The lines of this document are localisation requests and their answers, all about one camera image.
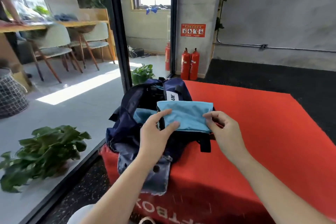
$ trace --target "red mat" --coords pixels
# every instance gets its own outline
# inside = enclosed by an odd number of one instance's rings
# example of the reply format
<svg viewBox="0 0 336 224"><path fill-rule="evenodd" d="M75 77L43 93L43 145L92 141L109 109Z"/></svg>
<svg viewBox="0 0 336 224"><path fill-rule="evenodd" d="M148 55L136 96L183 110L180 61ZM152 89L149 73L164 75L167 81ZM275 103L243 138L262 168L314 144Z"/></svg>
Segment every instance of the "red mat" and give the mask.
<svg viewBox="0 0 336 224"><path fill-rule="evenodd" d="M336 221L336 146L290 94L185 82L194 101L237 120L247 149L296 194ZM102 155L111 182L117 155ZM164 223L271 223L239 171L220 152L187 146L171 167L167 193L141 194L135 211Z"/></svg>

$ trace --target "potted plant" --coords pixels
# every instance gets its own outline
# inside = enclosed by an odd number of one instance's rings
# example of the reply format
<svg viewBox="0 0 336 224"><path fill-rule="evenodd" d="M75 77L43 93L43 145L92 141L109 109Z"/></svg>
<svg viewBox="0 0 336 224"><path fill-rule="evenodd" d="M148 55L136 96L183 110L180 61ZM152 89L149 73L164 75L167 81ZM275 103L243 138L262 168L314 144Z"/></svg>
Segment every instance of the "potted plant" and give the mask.
<svg viewBox="0 0 336 224"><path fill-rule="evenodd" d="M131 71L133 85L144 83L147 79L152 79L153 65L142 64L141 67L137 67Z"/></svg>
<svg viewBox="0 0 336 224"><path fill-rule="evenodd" d="M18 188L31 179L45 179L65 173L69 159L80 159L79 152L86 149L84 139L91 139L87 132L62 125L56 128L43 127L31 133L34 137L20 140L22 146L14 158L11 152L1 155L0 169L5 174L0 179L6 192L20 192Z"/></svg>

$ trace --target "white label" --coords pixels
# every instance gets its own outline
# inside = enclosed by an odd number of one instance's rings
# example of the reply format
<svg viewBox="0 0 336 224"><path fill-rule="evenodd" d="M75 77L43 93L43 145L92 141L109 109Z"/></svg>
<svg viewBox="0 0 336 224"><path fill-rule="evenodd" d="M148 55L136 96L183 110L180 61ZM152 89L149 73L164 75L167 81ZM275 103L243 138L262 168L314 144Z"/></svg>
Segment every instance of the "white label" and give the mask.
<svg viewBox="0 0 336 224"><path fill-rule="evenodd" d="M173 91L166 91L167 101L178 101L179 95Z"/></svg>

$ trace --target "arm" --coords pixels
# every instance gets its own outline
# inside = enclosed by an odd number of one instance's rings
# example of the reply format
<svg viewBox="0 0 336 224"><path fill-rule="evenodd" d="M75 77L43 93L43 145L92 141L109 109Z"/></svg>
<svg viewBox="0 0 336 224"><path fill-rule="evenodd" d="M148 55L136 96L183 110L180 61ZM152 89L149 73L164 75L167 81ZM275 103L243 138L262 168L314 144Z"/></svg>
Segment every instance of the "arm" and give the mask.
<svg viewBox="0 0 336 224"><path fill-rule="evenodd" d="M250 155L235 120L220 111L206 113L204 117L221 151L248 180L276 224L333 224Z"/></svg>
<svg viewBox="0 0 336 224"><path fill-rule="evenodd" d="M178 122L173 122L162 131L156 128L160 118L170 113L171 109L167 109L148 118L140 131L138 156L80 224L127 223L149 171L161 158L171 133L179 127Z"/></svg>
<svg viewBox="0 0 336 224"><path fill-rule="evenodd" d="M21 18L11 0L1 0L7 11L11 14L15 22L21 23Z"/></svg>

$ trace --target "chair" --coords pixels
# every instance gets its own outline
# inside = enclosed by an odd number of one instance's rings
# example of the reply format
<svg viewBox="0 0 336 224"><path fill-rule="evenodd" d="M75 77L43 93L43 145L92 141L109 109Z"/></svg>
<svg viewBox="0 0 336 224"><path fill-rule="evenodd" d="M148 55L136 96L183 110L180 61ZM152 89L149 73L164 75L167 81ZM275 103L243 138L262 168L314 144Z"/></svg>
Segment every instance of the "chair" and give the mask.
<svg viewBox="0 0 336 224"><path fill-rule="evenodd" d="M52 68L52 66L50 65L50 63L48 62L49 58L61 56L62 64L65 67L66 71L69 72L67 59L69 58L68 53L71 53L71 56L73 60L75 61L79 71L83 73L72 49L69 48L69 44L70 44L70 37L67 31L67 28L61 24L51 25L48 28L47 33L45 34L44 37L33 39L33 45L36 51L35 52L33 51L32 54L33 54L34 62L35 62L37 71L40 75L41 81L44 81L44 79L40 71L39 64L36 60L36 57L39 57L39 56L41 56L44 59L45 63L47 64L47 66L49 67L49 69L51 70L51 72L53 73L53 75L55 76L55 78L58 80L59 83L62 83L62 82L60 78L58 77L58 75L56 74L56 72L54 71L54 69ZM70 58L70 62L73 68L77 70L71 58Z"/></svg>
<svg viewBox="0 0 336 224"><path fill-rule="evenodd" d="M99 22L95 25L95 27L93 28L91 32L79 33L78 41L72 41L70 43L71 47L80 46L84 68L86 68L86 66L85 66L83 47L88 48L91 58L98 70L99 70L99 67L96 62L95 57L93 56L92 49L101 48L101 61L104 62L103 47L108 46L108 51L110 53L111 59L113 63L115 64L115 60L112 55L111 47L109 43L107 42L108 37L109 37L109 32L108 32L107 24L105 22Z"/></svg>

